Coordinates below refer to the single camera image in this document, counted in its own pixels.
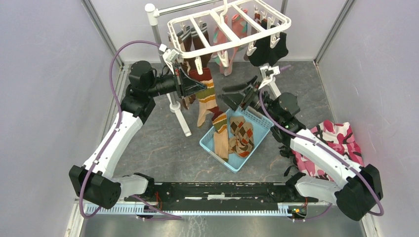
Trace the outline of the argyle beige sock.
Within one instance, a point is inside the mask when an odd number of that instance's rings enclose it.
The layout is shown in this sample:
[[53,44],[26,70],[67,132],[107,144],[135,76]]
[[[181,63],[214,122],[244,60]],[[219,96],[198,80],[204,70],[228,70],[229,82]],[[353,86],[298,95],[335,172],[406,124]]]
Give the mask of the argyle beige sock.
[[230,118],[230,133],[230,137],[236,136],[240,139],[241,152],[236,155],[241,158],[248,157],[254,149],[252,123],[246,121],[243,116],[233,116]]
[[236,136],[229,138],[229,150],[230,154],[239,154],[241,152],[241,143],[240,139]]

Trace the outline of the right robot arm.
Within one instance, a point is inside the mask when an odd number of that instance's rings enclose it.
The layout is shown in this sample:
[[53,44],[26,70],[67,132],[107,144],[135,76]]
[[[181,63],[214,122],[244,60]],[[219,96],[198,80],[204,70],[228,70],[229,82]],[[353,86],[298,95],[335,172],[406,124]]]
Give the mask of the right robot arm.
[[317,138],[296,118],[300,112],[297,97],[284,92],[273,98],[262,90],[265,84],[265,79],[257,81],[254,77],[245,84],[224,87],[218,98],[233,110],[252,108],[262,113],[274,123],[271,131],[278,142],[307,157],[332,178],[327,181],[303,173],[294,175],[287,181],[286,197],[291,201],[303,197],[326,201],[354,221],[366,214],[383,216],[379,170],[351,161]]

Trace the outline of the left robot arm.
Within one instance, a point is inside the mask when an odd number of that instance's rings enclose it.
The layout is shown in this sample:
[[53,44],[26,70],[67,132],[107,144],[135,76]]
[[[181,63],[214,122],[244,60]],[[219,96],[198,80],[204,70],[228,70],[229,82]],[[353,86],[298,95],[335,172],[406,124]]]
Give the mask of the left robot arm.
[[113,177],[130,140],[153,111],[155,97],[171,92],[187,97],[207,88],[203,82],[188,76],[178,63],[166,73],[158,74],[149,62],[138,61],[131,65],[128,79],[125,97],[107,135],[82,166],[74,165],[69,171],[76,195],[102,209],[110,209],[119,199],[131,195],[143,201],[155,196],[155,187],[149,184],[148,176]]

